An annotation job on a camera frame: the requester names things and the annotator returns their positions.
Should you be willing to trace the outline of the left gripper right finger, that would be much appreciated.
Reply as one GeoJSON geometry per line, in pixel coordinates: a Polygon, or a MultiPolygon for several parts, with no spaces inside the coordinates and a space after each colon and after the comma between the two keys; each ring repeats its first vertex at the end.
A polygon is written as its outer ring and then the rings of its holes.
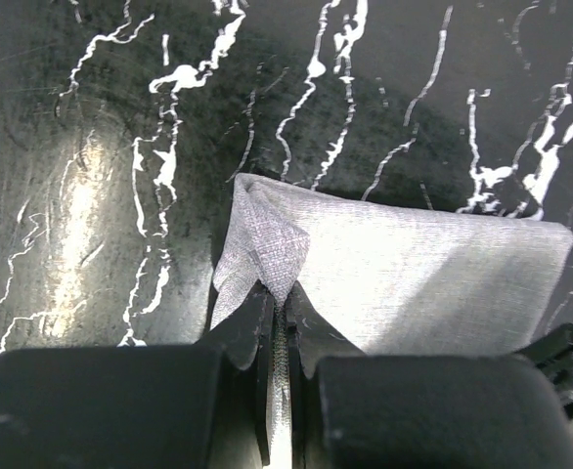
{"type": "Polygon", "coordinates": [[[517,352],[366,356],[300,285],[286,333],[296,468],[573,468],[558,394],[517,352]]]}

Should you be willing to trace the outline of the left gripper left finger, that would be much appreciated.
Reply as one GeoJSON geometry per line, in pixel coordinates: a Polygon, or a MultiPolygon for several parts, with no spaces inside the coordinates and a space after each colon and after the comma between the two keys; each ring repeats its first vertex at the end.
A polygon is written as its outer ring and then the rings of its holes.
{"type": "Polygon", "coordinates": [[[275,301],[255,284],[191,345],[0,356],[0,468],[260,468],[275,301]]]}

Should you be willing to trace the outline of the grey cloth napkin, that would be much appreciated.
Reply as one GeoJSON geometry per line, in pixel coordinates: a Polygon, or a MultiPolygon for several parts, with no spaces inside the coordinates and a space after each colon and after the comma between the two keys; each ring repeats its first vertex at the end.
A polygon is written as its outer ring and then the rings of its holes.
{"type": "Polygon", "coordinates": [[[526,346],[573,234],[558,223],[349,200],[253,174],[234,181],[212,319],[261,283],[370,354],[499,355],[526,346]]]}

